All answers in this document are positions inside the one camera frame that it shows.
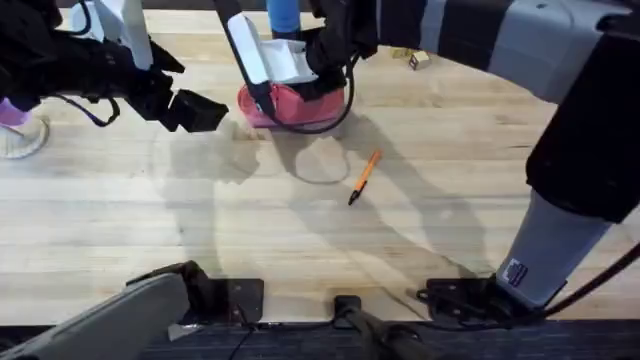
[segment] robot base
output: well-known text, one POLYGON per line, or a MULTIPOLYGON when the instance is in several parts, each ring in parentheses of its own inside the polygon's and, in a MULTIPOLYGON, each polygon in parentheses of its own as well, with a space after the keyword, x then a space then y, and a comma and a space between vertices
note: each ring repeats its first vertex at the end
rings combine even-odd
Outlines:
POLYGON ((416 296, 427 304, 429 316, 437 323, 495 324, 534 312, 499 288, 494 277, 429 279, 426 285, 416 296))

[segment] gray robot arm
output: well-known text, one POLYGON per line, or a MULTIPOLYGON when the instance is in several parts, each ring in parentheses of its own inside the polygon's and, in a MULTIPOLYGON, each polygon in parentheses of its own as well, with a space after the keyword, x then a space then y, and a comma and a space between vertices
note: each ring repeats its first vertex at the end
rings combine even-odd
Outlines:
POLYGON ((162 274, 127 286, 94 308, 0 354, 0 359, 136 359, 187 310, 189 296, 182 276, 162 274))
POLYGON ((408 3, 412 5, 378 1, 381 44, 436 53, 510 80, 556 104, 563 101, 602 37, 602 19, 631 12, 621 4, 597 0, 408 3))
POLYGON ((611 224, 640 199, 637 139, 631 135, 638 131, 640 29, 638 10, 629 4, 376 4, 381 44, 436 53, 560 105, 528 160, 531 204, 495 275, 498 288, 528 310, 546 306, 611 224))

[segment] black mount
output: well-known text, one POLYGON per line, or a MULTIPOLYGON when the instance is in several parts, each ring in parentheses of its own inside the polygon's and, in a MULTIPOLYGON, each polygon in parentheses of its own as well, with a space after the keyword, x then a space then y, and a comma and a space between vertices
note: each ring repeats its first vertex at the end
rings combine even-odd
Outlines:
POLYGON ((533 313, 502 290, 495 278, 429 279, 416 293, 434 322, 454 325, 502 323, 533 313))
POLYGON ((169 265, 127 282, 127 286, 162 274, 181 275, 190 308, 180 325, 252 324, 262 319, 262 279, 209 279, 194 261, 169 265))

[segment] blue object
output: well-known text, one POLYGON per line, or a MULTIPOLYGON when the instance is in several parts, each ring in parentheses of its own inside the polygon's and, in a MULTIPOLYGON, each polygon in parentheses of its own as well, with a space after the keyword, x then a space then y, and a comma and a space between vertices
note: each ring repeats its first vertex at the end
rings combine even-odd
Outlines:
POLYGON ((267 11, 271 30, 285 34, 300 30, 298 0, 267 0, 267 11))

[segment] small wooden block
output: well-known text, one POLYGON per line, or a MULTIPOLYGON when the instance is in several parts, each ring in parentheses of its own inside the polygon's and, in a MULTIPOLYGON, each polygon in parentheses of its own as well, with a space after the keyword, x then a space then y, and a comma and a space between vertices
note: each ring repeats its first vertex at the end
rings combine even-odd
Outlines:
POLYGON ((431 63, 431 57, 426 51, 419 51, 411 55, 409 59, 409 66, 413 70, 421 70, 429 66, 431 63))

